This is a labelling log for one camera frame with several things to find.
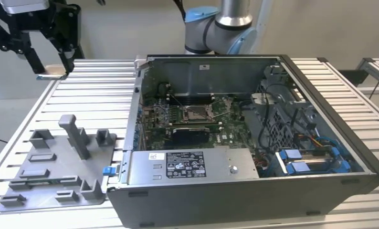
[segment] floor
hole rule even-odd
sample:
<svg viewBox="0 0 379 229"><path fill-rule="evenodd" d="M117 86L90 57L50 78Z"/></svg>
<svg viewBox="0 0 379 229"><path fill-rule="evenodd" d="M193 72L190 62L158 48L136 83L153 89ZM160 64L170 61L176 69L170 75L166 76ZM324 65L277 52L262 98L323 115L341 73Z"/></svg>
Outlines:
<svg viewBox="0 0 379 229"><path fill-rule="evenodd" d="M0 100L0 139L9 141L37 98ZM0 142L0 152L5 143Z"/></svg>

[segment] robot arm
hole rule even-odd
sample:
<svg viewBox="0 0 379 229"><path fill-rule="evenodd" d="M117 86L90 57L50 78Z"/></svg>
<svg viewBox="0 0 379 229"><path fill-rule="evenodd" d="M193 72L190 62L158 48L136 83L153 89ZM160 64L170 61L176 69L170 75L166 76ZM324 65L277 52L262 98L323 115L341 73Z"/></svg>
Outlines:
<svg viewBox="0 0 379 229"><path fill-rule="evenodd" d="M0 50L12 50L25 58L33 72L44 76L41 79L65 78L73 70L73 60L84 58L78 33L80 7L68 5L65 0L0 0L0 19L8 24L9 30L8 33L0 25ZM50 41L64 72L45 69L32 48L29 31L40 31Z"/></svg>

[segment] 3d printed holder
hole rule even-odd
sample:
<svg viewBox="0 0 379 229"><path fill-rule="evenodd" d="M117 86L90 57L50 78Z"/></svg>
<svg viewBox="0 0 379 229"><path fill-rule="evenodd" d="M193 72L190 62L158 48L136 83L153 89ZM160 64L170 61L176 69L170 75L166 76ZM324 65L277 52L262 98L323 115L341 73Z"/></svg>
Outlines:
<svg viewBox="0 0 379 229"><path fill-rule="evenodd" d="M58 126L66 136L34 130L33 145L9 189L0 199L0 211L97 205L104 202L102 168L110 165L116 134L98 129L86 135L76 116L62 115Z"/></svg>

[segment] motherboard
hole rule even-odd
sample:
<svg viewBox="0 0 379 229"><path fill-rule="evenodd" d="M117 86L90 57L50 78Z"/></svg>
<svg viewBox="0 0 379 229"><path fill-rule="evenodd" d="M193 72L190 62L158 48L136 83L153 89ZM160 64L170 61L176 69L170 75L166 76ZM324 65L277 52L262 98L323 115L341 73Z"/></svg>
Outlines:
<svg viewBox="0 0 379 229"><path fill-rule="evenodd" d="M233 96L168 95L144 107L146 150L256 148Z"/></svg>

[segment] blue tab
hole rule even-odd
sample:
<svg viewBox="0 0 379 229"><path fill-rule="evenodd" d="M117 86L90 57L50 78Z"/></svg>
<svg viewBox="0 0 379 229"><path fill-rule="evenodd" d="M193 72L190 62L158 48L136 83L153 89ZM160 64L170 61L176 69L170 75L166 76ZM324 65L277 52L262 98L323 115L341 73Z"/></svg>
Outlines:
<svg viewBox="0 0 379 229"><path fill-rule="evenodd" d="M333 156L339 156L340 155L340 152L336 149L336 147L332 147L332 153L333 153Z"/></svg>
<svg viewBox="0 0 379 229"><path fill-rule="evenodd" d="M336 173L348 173L351 170L351 165L348 164L348 162L345 160L343 160L340 162L340 165L339 165L339 168L337 169L333 169L333 171Z"/></svg>
<svg viewBox="0 0 379 229"><path fill-rule="evenodd" d="M286 169L286 172L288 172L289 175L292 175L292 174L294 173L294 169L293 169L293 167L292 167L290 164L288 164L288 165L285 166L285 169Z"/></svg>
<svg viewBox="0 0 379 229"><path fill-rule="evenodd" d="M218 12L218 8L213 6L200 6L190 8L186 12L184 22L193 22L213 16Z"/></svg>
<svg viewBox="0 0 379 229"><path fill-rule="evenodd" d="M297 149L285 149L285 154L289 159L301 159L301 153Z"/></svg>
<svg viewBox="0 0 379 229"><path fill-rule="evenodd" d="M278 152L278 154L280 154L280 158L281 158L282 160L285 160L285 159L286 159L285 150L281 150L281 151Z"/></svg>
<svg viewBox="0 0 379 229"><path fill-rule="evenodd" d="M102 168L102 175L104 176L114 176L116 175L116 168L110 166L105 166Z"/></svg>

